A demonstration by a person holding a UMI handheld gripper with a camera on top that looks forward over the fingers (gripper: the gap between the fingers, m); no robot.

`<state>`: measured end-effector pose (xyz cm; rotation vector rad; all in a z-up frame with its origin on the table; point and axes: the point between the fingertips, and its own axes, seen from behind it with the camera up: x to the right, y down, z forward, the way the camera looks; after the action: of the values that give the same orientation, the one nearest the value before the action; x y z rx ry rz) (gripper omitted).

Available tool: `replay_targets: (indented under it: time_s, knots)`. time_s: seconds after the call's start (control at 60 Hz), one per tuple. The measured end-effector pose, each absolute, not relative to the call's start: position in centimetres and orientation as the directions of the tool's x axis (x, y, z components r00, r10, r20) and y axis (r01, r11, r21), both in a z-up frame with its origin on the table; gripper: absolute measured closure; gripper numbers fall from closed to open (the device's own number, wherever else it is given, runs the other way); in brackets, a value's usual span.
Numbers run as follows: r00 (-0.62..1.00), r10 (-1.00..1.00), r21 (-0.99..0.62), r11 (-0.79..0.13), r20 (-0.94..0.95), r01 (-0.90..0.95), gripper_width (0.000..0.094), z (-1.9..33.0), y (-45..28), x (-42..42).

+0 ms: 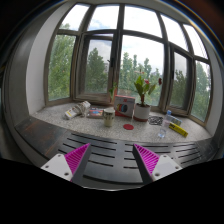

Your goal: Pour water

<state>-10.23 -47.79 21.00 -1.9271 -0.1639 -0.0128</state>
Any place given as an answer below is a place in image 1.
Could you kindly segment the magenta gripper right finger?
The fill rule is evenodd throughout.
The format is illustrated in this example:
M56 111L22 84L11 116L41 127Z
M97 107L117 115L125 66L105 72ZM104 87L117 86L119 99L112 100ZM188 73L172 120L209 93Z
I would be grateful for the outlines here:
M168 155L158 155L137 144L133 145L133 155L144 184L157 181L182 169Z

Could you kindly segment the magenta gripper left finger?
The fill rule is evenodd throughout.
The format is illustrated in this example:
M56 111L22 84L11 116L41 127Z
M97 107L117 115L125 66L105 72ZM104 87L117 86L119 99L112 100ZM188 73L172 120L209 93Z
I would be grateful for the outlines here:
M56 154L42 169L80 185L90 154L91 144L87 143L65 155Z

